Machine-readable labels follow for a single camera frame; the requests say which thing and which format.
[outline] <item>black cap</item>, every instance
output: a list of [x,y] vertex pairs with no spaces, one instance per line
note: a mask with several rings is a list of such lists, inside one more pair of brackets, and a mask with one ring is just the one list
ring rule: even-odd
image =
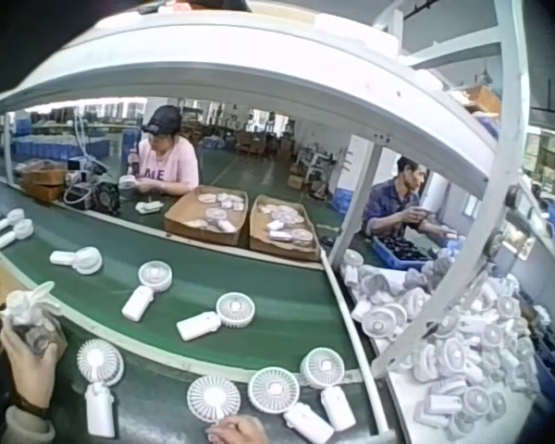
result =
[[154,136],[177,134],[181,129],[181,112],[176,106],[160,106],[147,125],[142,127],[142,131],[149,132]]

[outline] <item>pink t-shirt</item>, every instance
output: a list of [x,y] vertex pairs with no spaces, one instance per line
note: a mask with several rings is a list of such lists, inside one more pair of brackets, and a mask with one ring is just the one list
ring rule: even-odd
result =
[[156,157],[148,139],[140,142],[140,177],[178,182],[194,189],[200,184],[195,149],[187,139],[177,143],[162,157]]

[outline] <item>green conveyor belt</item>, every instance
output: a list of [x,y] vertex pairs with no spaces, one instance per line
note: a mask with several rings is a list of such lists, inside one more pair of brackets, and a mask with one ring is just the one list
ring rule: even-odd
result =
[[[298,371],[302,357],[314,347],[341,354],[348,369],[357,363],[327,276],[322,271],[276,265],[198,249],[58,207],[46,207],[0,183],[3,213],[22,207],[35,225],[33,236],[4,249],[4,254],[36,282],[53,280],[55,295],[121,334],[159,349],[196,360],[245,369],[280,365]],[[49,263],[53,250],[97,247],[104,267],[84,277]],[[139,324],[121,308],[139,285],[138,268],[149,260],[173,268],[174,282],[157,297]],[[250,295],[257,312],[244,329],[223,328],[215,334],[183,342],[175,324],[214,310],[227,291]]]

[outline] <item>blue shirt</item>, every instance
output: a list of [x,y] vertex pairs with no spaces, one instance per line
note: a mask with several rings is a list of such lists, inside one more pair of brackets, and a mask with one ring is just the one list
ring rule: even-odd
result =
[[[395,179],[378,183],[372,187],[368,203],[362,214],[362,230],[365,231],[370,219],[391,216],[410,206],[419,206],[419,194],[410,191],[401,199],[395,187]],[[398,224],[387,228],[379,235],[402,237],[405,233],[405,227],[406,224]]]

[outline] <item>cardboard carton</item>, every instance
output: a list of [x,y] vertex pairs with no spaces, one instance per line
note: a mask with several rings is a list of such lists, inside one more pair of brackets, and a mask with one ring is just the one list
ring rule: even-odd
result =
[[[259,209],[259,205],[266,204],[287,205],[294,208],[300,216],[304,217],[304,221],[301,224],[292,226],[291,228],[304,228],[313,233],[314,239],[311,244],[308,247],[301,247],[290,242],[270,240],[267,224],[272,221],[271,215],[266,215]],[[310,221],[308,214],[304,209],[304,205],[300,203],[280,201],[279,199],[274,199],[273,197],[261,195],[257,197],[253,203],[250,220],[249,246],[251,250],[299,261],[317,262],[319,260],[320,246],[318,238],[316,237],[315,226]]]
[[[205,211],[208,208],[218,208],[219,203],[201,203],[198,200],[200,194],[213,193],[219,194],[225,192],[227,194],[236,194],[244,199],[244,210],[234,211],[226,210],[228,221],[237,229],[235,233],[225,233],[217,227],[208,228],[192,228],[185,225],[195,219],[206,220]],[[199,186],[192,192],[181,197],[165,214],[165,230],[169,233],[177,234],[185,238],[197,239],[212,243],[220,243],[223,245],[237,245],[242,227],[244,227],[249,209],[249,197],[246,192],[238,190],[230,190],[226,188]]]

